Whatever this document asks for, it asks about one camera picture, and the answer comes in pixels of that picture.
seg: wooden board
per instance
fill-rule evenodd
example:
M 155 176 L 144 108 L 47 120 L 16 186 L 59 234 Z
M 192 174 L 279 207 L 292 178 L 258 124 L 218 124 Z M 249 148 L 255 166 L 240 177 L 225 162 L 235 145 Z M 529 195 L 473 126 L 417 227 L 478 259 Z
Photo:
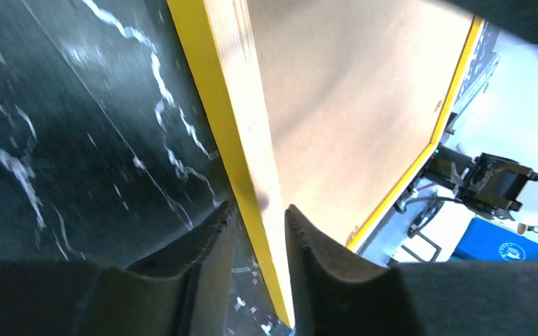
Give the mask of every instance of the wooden board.
M 275 310 L 290 326 L 284 206 L 296 203 L 344 243 L 433 148 L 471 18 L 391 2 L 168 0 Z
M 419 0 L 249 0 L 284 205 L 341 244 L 429 144 L 472 16 Z

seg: white logo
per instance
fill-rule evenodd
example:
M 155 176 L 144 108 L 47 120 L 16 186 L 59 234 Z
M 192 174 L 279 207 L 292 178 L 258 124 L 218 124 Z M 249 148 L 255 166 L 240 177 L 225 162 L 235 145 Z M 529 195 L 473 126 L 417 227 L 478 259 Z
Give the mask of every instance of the white logo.
M 506 261 L 522 261 L 527 257 L 525 250 L 515 243 L 504 243 L 498 248 L 500 256 Z

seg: black marble surface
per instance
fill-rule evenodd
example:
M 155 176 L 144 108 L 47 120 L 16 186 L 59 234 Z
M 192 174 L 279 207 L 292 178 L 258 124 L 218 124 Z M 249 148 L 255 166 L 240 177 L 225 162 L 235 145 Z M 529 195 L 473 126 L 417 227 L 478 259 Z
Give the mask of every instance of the black marble surface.
M 165 0 L 0 0 L 0 259 L 127 266 L 231 197 Z M 241 231 L 230 297 L 269 317 L 226 332 L 281 335 Z

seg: blue box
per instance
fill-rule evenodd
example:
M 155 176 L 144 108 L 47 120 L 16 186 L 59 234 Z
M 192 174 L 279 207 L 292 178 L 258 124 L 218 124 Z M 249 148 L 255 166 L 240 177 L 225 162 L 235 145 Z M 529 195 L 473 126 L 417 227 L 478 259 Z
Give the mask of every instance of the blue box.
M 474 218 L 453 255 L 463 260 L 538 260 L 538 243 Z

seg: yellow board edge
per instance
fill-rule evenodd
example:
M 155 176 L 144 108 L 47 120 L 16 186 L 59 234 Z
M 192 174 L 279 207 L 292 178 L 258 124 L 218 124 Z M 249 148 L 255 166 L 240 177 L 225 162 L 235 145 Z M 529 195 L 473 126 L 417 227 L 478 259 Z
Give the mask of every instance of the yellow board edge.
M 463 75 L 466 69 L 469 66 L 469 60 L 471 54 L 473 53 L 474 48 L 477 45 L 477 41 L 480 35 L 481 27 L 485 21 L 479 17 L 474 17 L 471 22 L 471 27 L 469 28 L 469 33 L 467 34 L 467 39 L 459 56 L 459 62 L 455 68 L 455 73 L 453 74 L 453 79 L 450 82 L 446 98 L 444 99 L 444 104 L 442 106 L 438 120 L 432 132 L 432 137 L 430 138 L 430 143 L 424 148 L 418 158 L 413 162 L 413 164 L 406 170 L 405 174 L 397 181 L 395 186 L 389 191 L 387 196 L 382 200 L 377 208 L 370 214 L 368 219 L 364 224 L 359 228 L 356 235 L 351 239 L 347 248 L 351 251 L 356 252 L 362 243 L 368 238 L 365 237 L 368 231 L 373 225 L 375 225 L 380 219 L 389 211 L 391 204 L 396 201 L 398 195 L 401 194 L 401 191 L 407 188 L 407 185 L 413 180 L 416 174 L 424 166 L 426 161 L 430 158 L 430 155 L 438 147 L 444 128 L 446 127 L 446 122 L 448 116 L 452 110 L 455 98 L 459 91 L 459 88 L 462 83 Z
M 167 0 L 277 316 L 291 327 L 203 0 Z

